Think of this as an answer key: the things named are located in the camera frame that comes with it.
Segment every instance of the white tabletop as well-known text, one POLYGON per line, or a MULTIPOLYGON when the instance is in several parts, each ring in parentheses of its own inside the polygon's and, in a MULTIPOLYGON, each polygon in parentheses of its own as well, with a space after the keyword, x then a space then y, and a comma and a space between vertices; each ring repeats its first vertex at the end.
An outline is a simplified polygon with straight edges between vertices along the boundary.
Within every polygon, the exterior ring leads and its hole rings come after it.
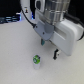
POLYGON ((53 60, 55 46, 41 38, 27 21, 0 25, 0 84, 84 84, 84 39, 72 56, 53 60), (33 56, 41 56, 39 70, 33 56))

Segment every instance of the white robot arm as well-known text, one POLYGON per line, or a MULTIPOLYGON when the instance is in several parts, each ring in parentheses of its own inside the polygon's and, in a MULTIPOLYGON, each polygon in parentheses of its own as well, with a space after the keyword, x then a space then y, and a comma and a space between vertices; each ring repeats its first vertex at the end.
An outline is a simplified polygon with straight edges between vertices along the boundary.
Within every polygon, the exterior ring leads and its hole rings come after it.
POLYGON ((52 42, 57 49, 71 56, 76 42, 84 33, 84 26, 66 13, 69 3, 70 0, 35 0, 36 24, 31 20, 30 0, 21 0, 21 8, 27 21, 44 41, 52 42))

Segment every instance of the cable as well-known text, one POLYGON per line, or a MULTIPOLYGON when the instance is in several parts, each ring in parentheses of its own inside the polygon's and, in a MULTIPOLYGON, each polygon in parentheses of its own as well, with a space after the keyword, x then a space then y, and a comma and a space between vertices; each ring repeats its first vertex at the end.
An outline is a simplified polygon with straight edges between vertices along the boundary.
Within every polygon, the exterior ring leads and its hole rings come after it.
POLYGON ((20 3, 20 7, 21 7, 21 10, 22 10, 22 13, 23 13, 23 15, 24 15, 24 17, 25 17, 25 19, 33 26, 33 28, 36 26, 36 24, 34 24, 34 23, 32 23, 32 22, 30 22, 29 20, 28 20, 28 18, 26 17, 26 15, 25 15, 25 13, 24 13, 24 11, 23 11, 23 9, 22 9, 22 5, 21 5, 21 1, 20 0, 18 0, 19 1, 19 3, 20 3))
POLYGON ((68 14, 68 13, 66 13, 66 14, 64 15, 64 17, 65 17, 66 19, 68 19, 68 20, 70 20, 70 21, 76 23, 76 24, 79 23, 79 24, 84 28, 84 24, 80 21, 79 18, 73 17, 72 15, 70 15, 70 14, 68 14))

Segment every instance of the black component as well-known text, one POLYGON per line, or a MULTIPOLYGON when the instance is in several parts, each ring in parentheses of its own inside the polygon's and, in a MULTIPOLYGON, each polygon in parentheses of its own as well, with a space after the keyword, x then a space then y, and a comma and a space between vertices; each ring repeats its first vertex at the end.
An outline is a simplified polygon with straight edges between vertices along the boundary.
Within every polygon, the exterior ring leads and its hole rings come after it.
POLYGON ((65 17, 66 19, 68 19, 68 20, 70 20, 70 21, 76 23, 76 24, 79 23, 79 24, 84 28, 84 24, 83 24, 83 23, 80 21, 80 19, 78 19, 77 17, 74 17, 74 16, 72 16, 72 15, 70 15, 70 14, 68 14, 68 13, 66 13, 66 14, 64 15, 64 17, 65 17))
POLYGON ((41 8, 41 2, 40 1, 36 2, 36 7, 40 10, 40 8, 41 8))
POLYGON ((54 60, 56 60, 56 59, 57 59, 57 52, 58 52, 58 51, 59 51, 59 50, 58 50, 58 49, 56 49, 56 50, 55 50, 55 52, 54 52, 54 57, 53 57, 53 59, 54 59, 54 60))
POLYGON ((21 3, 20 3, 20 6, 21 6, 21 10, 22 10, 22 13, 23 13, 23 15, 24 15, 24 17, 25 17, 25 19, 33 26, 33 28, 36 26, 36 24, 34 24, 34 23, 32 23, 32 22, 30 22, 29 20, 28 20, 28 18, 26 17, 26 15, 25 15, 25 13, 24 13, 24 11, 23 11, 23 9, 22 9, 22 5, 21 5, 21 3))
POLYGON ((30 0, 30 9, 32 11, 33 14, 33 18, 35 19, 35 0, 30 0))
POLYGON ((76 24, 78 24, 78 23, 79 23, 79 20, 80 20, 79 18, 74 17, 74 16, 72 16, 72 15, 70 15, 70 14, 68 14, 68 13, 65 13, 64 17, 65 17, 66 19, 68 19, 68 20, 70 20, 70 21, 76 23, 76 24))

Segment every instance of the green object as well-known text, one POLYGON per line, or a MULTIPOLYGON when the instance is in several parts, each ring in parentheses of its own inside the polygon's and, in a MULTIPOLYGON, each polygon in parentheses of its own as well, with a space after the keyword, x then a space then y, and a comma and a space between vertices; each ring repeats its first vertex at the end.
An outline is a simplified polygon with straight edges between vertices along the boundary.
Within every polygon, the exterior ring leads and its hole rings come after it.
POLYGON ((38 55, 35 55, 35 56, 33 57, 33 62, 34 62, 35 64, 39 64, 39 63, 40 63, 40 57, 39 57, 38 55))

